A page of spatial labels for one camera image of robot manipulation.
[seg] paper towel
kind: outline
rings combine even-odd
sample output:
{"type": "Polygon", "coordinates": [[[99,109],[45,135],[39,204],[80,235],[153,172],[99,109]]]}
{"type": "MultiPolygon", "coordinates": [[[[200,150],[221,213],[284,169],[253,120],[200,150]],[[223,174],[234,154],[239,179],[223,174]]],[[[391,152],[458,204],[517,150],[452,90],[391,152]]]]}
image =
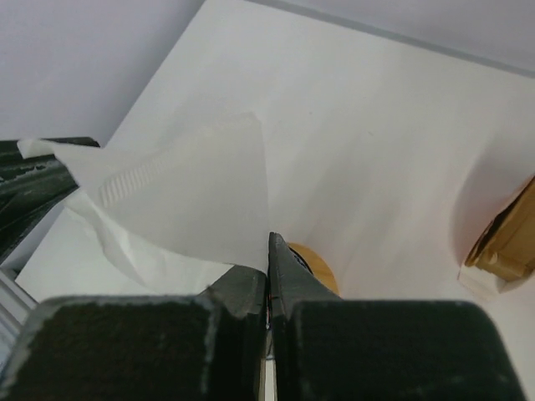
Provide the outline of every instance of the paper towel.
{"type": "Polygon", "coordinates": [[[67,166],[81,188],[67,208],[139,284],[175,292],[183,283],[183,292],[196,293],[232,265],[267,272],[268,185],[252,114],[178,135],[147,154],[43,140],[18,146],[23,157],[54,153],[67,166]]]}

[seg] white surface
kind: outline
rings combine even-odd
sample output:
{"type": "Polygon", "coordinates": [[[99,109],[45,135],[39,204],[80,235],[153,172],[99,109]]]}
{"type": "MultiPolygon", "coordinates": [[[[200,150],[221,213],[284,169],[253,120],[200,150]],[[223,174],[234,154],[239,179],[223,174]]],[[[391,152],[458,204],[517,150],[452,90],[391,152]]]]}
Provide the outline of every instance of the white surface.
{"type": "Polygon", "coordinates": [[[264,401],[275,401],[275,363],[266,361],[266,383],[264,401]]]}
{"type": "MultiPolygon", "coordinates": [[[[531,79],[212,0],[110,146],[158,146],[186,127],[252,110],[265,134],[271,228],[318,252],[345,297],[471,300],[456,279],[460,260],[535,171],[534,107],[531,79]]],[[[95,249],[63,214],[18,282],[39,299],[137,292],[104,275],[95,249]]],[[[480,304],[535,398],[532,287],[480,304]]]]}
{"type": "MultiPolygon", "coordinates": [[[[278,0],[258,0],[276,3],[278,0]]],[[[283,0],[535,71],[531,0],[283,0]]]]}
{"type": "Polygon", "coordinates": [[[487,302],[494,301],[507,283],[502,278],[474,266],[461,267],[459,282],[487,302]]]}
{"type": "MultiPolygon", "coordinates": [[[[0,138],[90,136],[105,145],[202,3],[0,1],[0,138]]],[[[9,266],[23,266],[58,214],[9,266]]]]}

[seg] tissue paper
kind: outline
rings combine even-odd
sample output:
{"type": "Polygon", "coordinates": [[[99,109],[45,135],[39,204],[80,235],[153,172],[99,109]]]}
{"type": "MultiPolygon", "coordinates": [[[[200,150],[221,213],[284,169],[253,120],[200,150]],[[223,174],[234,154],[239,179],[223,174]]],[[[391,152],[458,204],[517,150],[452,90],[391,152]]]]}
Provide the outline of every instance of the tissue paper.
{"type": "Polygon", "coordinates": [[[114,266],[156,292],[171,282],[202,291],[231,265],[268,269],[268,185],[252,114],[144,155],[42,140],[20,141],[19,149],[24,157],[53,152],[67,166],[81,190],[66,206],[114,266]],[[200,277],[199,286],[181,280],[185,274],[200,277]]]}

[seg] wooden object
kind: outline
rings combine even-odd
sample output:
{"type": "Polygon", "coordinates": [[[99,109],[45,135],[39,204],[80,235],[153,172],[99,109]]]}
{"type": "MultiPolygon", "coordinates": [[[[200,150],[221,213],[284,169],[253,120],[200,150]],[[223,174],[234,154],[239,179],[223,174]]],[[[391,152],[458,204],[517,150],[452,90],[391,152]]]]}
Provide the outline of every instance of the wooden object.
{"type": "Polygon", "coordinates": [[[307,246],[295,244],[293,242],[288,244],[308,263],[308,266],[310,267],[310,270],[312,270],[314,276],[320,280],[324,286],[326,286],[335,294],[340,295],[334,274],[329,268],[329,265],[327,265],[320,255],[307,246]]]}
{"type": "Polygon", "coordinates": [[[528,277],[535,268],[535,178],[514,196],[487,227],[466,266],[477,266],[506,282],[528,277]]]}

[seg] white table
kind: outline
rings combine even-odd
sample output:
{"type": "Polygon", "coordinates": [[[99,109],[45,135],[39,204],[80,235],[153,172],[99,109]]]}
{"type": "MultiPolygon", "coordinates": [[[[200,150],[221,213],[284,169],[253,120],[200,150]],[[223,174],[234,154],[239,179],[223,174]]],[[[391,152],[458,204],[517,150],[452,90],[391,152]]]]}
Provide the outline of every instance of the white table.
{"type": "MultiPolygon", "coordinates": [[[[322,255],[347,298],[480,303],[535,398],[533,281],[484,303],[456,279],[501,202],[535,171],[534,110],[531,79],[207,0],[109,146],[157,147],[180,133],[168,130],[172,120],[186,128],[255,112],[272,230],[322,255]]],[[[38,300],[147,293],[64,213],[18,283],[38,300]]]]}

